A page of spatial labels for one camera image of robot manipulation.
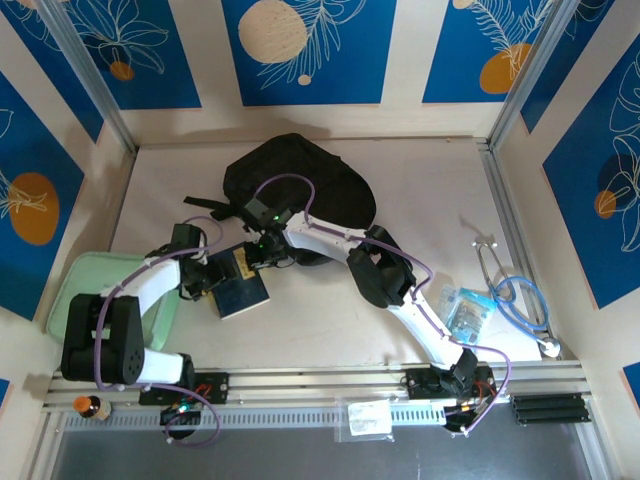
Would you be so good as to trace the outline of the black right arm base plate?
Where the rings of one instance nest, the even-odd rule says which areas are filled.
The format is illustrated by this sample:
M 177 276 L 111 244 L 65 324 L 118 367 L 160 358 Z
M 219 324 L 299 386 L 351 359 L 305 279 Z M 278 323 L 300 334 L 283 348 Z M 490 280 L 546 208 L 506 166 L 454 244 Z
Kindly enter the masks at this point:
M 411 368 L 404 374 L 404 386 L 411 400 L 493 398 L 497 389 L 492 379 L 493 372 L 488 366 L 477 367 L 463 381 L 456 380 L 448 370 Z

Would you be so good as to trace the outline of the clear plastic packet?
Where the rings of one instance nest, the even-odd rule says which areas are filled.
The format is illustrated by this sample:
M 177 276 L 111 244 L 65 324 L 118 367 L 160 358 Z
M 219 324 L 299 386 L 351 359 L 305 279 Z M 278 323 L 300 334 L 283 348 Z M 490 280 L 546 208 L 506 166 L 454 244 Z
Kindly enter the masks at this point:
M 441 288 L 436 313 L 444 324 L 455 317 L 460 301 L 461 290 L 459 288 L 448 284 Z

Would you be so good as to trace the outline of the blue tube stethoscope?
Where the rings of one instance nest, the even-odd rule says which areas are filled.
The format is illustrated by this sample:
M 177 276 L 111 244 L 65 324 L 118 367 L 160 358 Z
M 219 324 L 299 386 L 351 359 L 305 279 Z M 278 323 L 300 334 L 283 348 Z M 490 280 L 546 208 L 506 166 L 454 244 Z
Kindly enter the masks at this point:
M 495 242 L 474 241 L 474 248 L 484 282 L 488 288 L 488 292 L 492 300 L 496 303 L 498 311 L 501 315 L 521 334 L 534 340 L 538 344 L 539 351 L 542 355 L 549 358 L 558 358 L 561 354 L 561 344 L 549 332 L 550 312 L 549 307 L 542 291 L 530 279 L 520 275 L 509 275 L 500 262 L 496 252 Z M 489 253 L 498 267 L 500 281 L 496 283 L 489 275 L 484 254 Z M 528 317 L 525 317 L 516 306 L 517 289 L 524 287 L 525 290 L 533 294 L 537 300 L 542 313 L 542 322 L 534 323 Z

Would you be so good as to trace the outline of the dark blue book yellow label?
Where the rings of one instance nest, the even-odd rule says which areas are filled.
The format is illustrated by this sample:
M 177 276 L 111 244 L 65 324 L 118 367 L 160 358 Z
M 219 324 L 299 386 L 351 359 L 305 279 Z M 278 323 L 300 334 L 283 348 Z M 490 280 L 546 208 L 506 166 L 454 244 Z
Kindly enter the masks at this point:
M 221 320 L 228 320 L 270 300 L 259 272 L 251 271 L 247 265 L 244 243 L 216 252 L 209 259 L 215 260 L 218 256 L 233 256 L 240 272 L 238 277 L 224 276 L 224 280 L 230 280 L 231 284 L 218 301 L 213 300 Z

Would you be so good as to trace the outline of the short aluminium table rail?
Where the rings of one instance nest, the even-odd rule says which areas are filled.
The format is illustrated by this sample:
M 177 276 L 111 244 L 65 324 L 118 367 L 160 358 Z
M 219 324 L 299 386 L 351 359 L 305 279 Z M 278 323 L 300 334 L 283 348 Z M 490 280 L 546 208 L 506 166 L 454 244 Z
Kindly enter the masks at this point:
M 497 157 L 488 149 L 487 142 L 478 140 L 476 144 L 478 147 L 483 170 L 488 181 L 492 199 L 500 220 L 500 225 L 503 230 L 505 248 L 509 254 L 509 258 L 512 261 L 512 264 L 508 266 L 503 263 L 498 255 L 500 243 L 492 234 L 487 235 L 485 238 L 480 238 L 478 241 L 495 242 L 497 244 L 497 246 L 495 247 L 495 252 L 506 272 L 509 275 L 520 275 L 530 279 L 538 286 L 538 288 L 543 293 L 542 287 L 537 284 L 537 278 L 534 273 L 532 260 L 529 258 L 524 237 L 521 233 L 519 220 L 516 215 L 515 207 L 512 204 L 506 181 L 503 178 Z M 498 283 L 500 281 L 500 274 L 498 273 L 498 267 L 496 266 L 495 261 L 489 253 L 485 253 L 484 258 L 489 269 L 489 275 L 496 283 Z M 541 323 L 541 308 L 539 307 L 538 302 L 534 298 L 533 294 L 525 290 L 524 287 L 519 287 L 517 289 L 517 295 L 518 298 L 516 306 L 520 310 L 520 312 L 525 317 L 528 317 L 530 320 L 532 320 L 534 323 Z M 576 359 L 576 355 L 571 351 L 570 348 L 568 348 L 564 341 L 557 337 L 557 332 L 552 326 L 551 308 L 549 304 L 548 307 L 550 312 L 548 332 L 560 342 L 562 349 L 561 354 L 558 358 L 546 357 L 542 355 L 541 352 L 540 354 L 546 359 L 553 359 L 555 361 L 573 361 Z

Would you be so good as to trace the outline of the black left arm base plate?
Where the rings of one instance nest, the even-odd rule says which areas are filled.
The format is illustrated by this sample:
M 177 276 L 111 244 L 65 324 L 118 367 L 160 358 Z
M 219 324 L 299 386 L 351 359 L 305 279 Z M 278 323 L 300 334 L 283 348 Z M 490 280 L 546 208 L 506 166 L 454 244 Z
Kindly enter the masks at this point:
M 205 398 L 211 404 L 225 404 L 229 393 L 229 374 L 226 372 L 196 373 L 191 384 L 185 388 Z M 172 390 L 151 388 L 139 395 L 139 404 L 143 406 L 169 406 L 186 401 L 194 403 L 192 396 Z

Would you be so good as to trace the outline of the clear bag with paper label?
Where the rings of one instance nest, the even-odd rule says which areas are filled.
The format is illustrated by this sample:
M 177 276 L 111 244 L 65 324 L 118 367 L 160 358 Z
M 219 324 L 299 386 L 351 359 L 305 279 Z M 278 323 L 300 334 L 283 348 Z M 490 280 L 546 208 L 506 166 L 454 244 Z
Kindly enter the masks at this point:
M 338 399 L 334 422 L 337 443 L 394 442 L 391 405 L 387 399 Z

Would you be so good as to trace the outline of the long aluminium table rail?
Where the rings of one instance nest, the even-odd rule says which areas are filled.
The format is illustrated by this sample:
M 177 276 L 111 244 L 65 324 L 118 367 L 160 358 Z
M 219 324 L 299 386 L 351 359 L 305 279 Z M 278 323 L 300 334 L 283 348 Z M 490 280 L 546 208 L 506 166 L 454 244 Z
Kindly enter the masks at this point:
M 230 368 L 228 407 L 327 406 L 337 398 L 364 400 L 387 398 L 406 400 L 409 369 L 425 369 L 425 364 L 365 365 L 316 368 Z M 592 395 L 586 374 L 577 360 L 515 362 L 510 368 L 492 362 L 494 382 L 509 382 L 503 391 L 507 396 L 544 394 Z M 67 381 L 53 374 L 44 398 L 45 412 L 65 412 L 81 395 L 102 395 L 117 407 L 140 410 L 137 388 L 102 392 L 91 382 Z

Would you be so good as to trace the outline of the black backpack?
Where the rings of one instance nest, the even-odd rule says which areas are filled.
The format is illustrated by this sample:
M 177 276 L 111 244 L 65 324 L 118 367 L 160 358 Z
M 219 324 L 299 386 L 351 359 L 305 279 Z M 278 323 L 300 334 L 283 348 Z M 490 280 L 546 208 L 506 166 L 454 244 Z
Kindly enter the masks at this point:
M 206 208 L 213 219 L 242 217 L 242 207 L 258 198 L 277 213 L 296 214 L 315 195 L 309 214 L 352 229 L 368 229 L 376 216 L 376 202 L 368 183 L 340 157 L 298 133 L 271 138 L 230 164 L 223 179 L 227 202 L 187 196 L 184 202 Z M 289 246 L 289 257 L 302 266 L 330 259 Z

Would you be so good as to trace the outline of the black ribbed block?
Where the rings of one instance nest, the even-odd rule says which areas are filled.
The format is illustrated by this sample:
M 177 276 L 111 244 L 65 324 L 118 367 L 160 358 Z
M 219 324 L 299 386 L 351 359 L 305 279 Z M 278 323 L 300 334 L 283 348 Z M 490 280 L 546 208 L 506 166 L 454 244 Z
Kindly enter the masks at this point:
M 514 396 L 511 406 L 521 426 L 546 423 L 590 422 L 590 413 L 581 394 Z

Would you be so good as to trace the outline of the brown bottle orange cap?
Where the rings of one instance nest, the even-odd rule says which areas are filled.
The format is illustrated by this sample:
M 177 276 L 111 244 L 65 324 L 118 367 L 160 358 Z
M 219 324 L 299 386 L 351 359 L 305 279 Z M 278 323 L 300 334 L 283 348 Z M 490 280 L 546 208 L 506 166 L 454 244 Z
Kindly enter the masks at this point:
M 95 395 L 79 396 L 72 406 L 82 418 L 106 421 L 111 416 L 111 403 Z

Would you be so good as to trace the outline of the aluminium frame post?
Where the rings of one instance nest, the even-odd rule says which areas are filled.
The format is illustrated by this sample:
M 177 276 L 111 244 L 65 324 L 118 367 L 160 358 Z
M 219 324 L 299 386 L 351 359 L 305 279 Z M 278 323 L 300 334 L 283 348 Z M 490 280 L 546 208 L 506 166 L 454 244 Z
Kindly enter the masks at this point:
M 122 147 L 135 156 L 138 151 L 108 85 L 79 33 L 57 0 L 34 0 L 38 13 L 106 124 Z
M 503 143 L 513 123 L 520 115 L 520 110 L 528 99 L 533 87 L 546 66 L 549 57 L 555 50 L 564 29 L 572 16 L 579 0 L 553 0 L 549 16 L 541 26 L 539 35 L 534 41 L 525 63 L 506 97 L 489 136 L 488 149 L 496 151 Z

